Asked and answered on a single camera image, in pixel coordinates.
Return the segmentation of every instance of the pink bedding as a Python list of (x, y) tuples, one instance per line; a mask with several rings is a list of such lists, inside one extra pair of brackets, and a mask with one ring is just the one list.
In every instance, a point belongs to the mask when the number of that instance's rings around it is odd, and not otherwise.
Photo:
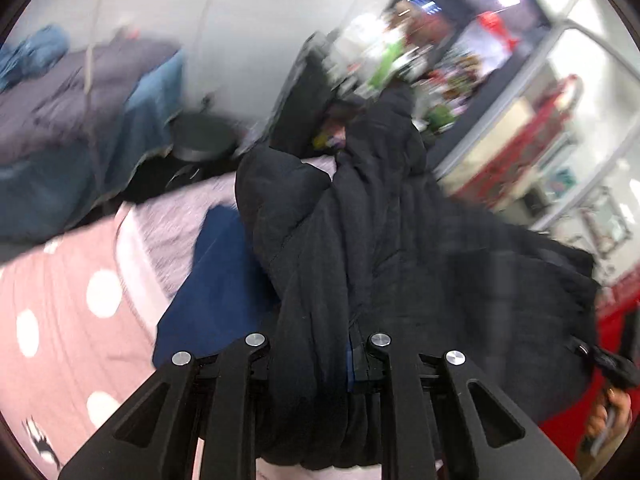
[[(313, 161), (332, 174), (332, 158)], [(191, 269), (207, 210), (235, 205), (235, 175), (207, 180), (51, 240), (0, 268), (0, 412), (31, 461), (60, 466), (154, 371), (156, 323)], [(378, 480), (257, 461), (268, 480)]]

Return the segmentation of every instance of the black garment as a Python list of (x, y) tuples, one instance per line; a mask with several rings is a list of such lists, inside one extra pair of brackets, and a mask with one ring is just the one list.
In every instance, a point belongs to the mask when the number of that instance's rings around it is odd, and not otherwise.
[(536, 421), (590, 382), (566, 344), (596, 339), (592, 257), (443, 196), (411, 110), (408, 87), (386, 90), (348, 127), (333, 182), (264, 145), (240, 165), (241, 219), (282, 300), (257, 430), (270, 462), (380, 460), (377, 399), (346, 393), (349, 334), (461, 350)]

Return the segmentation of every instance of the blue bed sheet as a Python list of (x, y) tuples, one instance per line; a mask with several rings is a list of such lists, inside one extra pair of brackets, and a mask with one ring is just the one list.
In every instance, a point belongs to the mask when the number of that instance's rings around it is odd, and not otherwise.
[(146, 156), (167, 150), (167, 121), (180, 109), (183, 54), (146, 74), (120, 115), (97, 132), (103, 195), (85, 140), (0, 166), (0, 242), (42, 242), (78, 223), (129, 183)]

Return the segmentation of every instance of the bed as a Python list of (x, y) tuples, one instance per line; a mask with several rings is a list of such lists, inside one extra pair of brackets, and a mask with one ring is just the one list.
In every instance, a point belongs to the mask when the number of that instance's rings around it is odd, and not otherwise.
[[(330, 157), (312, 163), (335, 171)], [(190, 272), (207, 211), (235, 206), (234, 184), (230, 173), (125, 204), (0, 267), (0, 351), (11, 356), (0, 362), (0, 377), (13, 378), (0, 381), (0, 413), (44, 478), (57, 478), (153, 373), (156, 324)], [(311, 472), (262, 460), (257, 473), (268, 480), (380, 478), (379, 467)]]
[(0, 210), (2, 244), (64, 232), (123, 190), (145, 157), (171, 146), (167, 121), (182, 92), (178, 46), (99, 47), (89, 113), (83, 66), (83, 52), (67, 54), (41, 78), (0, 93), (0, 202), (11, 204)]

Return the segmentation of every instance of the metal screw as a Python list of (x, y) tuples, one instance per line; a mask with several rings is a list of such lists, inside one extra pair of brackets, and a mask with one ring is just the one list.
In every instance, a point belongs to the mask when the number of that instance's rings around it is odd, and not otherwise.
[(191, 354), (189, 352), (177, 352), (171, 357), (171, 362), (177, 366), (184, 366), (191, 361)]
[(264, 343), (264, 341), (264, 336), (262, 334), (258, 334), (257, 332), (249, 334), (244, 338), (244, 342), (249, 346), (260, 346), (262, 343)]
[(371, 343), (375, 346), (388, 346), (391, 343), (391, 338), (382, 332), (371, 336)]
[(465, 355), (462, 352), (458, 352), (457, 350), (451, 350), (447, 352), (446, 358), (447, 361), (449, 361), (454, 366), (461, 365), (466, 360)]

